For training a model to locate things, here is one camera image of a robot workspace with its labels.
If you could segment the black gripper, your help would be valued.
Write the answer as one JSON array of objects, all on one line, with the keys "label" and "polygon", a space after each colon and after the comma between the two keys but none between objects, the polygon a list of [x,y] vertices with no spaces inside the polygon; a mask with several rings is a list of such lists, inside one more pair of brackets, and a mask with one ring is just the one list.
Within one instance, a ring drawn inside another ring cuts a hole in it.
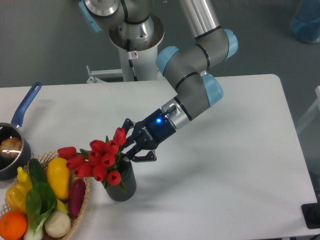
[{"label": "black gripper", "polygon": [[[127,148],[134,142],[136,143],[136,146],[125,154],[124,160],[126,162],[155,162],[157,160],[155,149],[176,132],[160,108],[137,123],[126,118],[122,128],[126,133],[126,141],[122,147]],[[133,134],[129,135],[128,132],[131,129],[133,129]],[[141,150],[150,151],[144,156],[136,156]]]}]

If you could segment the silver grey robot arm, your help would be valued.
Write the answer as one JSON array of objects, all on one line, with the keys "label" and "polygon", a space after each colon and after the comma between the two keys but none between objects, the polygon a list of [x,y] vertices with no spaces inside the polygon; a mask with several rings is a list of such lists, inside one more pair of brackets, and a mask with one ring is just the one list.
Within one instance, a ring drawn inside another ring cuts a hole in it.
[{"label": "silver grey robot arm", "polygon": [[139,122],[126,119],[123,128],[131,131],[121,159],[129,162],[156,160],[160,143],[191,122],[224,95],[208,69],[227,60],[238,49],[238,40],[221,28],[209,0],[180,2],[195,45],[186,50],[168,46],[158,51],[164,37],[162,21],[150,12],[147,0],[81,0],[79,8],[94,32],[108,33],[117,47],[120,70],[91,71],[89,76],[119,74],[126,82],[148,81],[162,75],[176,96]]}]

